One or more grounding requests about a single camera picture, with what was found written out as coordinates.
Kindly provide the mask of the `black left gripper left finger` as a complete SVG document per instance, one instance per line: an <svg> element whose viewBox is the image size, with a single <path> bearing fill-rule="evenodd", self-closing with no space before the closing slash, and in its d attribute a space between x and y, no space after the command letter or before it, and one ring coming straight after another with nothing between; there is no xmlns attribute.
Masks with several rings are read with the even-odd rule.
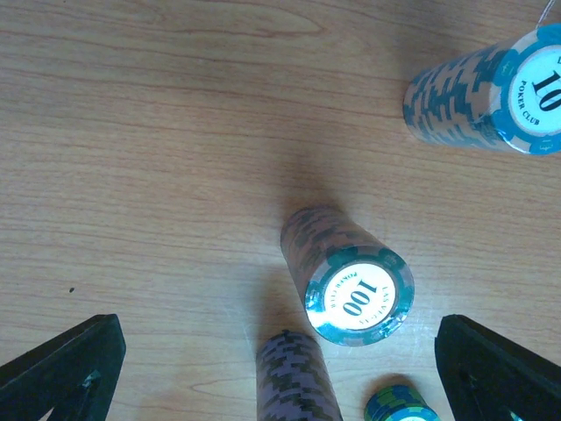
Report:
<svg viewBox="0 0 561 421"><path fill-rule="evenodd" d="M95 315L1 366L2 420L104 420L126 353L116 315Z"/></svg>

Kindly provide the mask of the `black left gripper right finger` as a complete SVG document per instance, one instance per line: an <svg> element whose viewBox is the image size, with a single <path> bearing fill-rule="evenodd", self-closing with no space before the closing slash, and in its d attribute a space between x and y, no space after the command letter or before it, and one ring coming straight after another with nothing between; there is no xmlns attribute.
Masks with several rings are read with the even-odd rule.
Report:
<svg viewBox="0 0 561 421"><path fill-rule="evenodd" d="M442 318L435 356L457 420L560 419L560 366L484 325Z"/></svg>

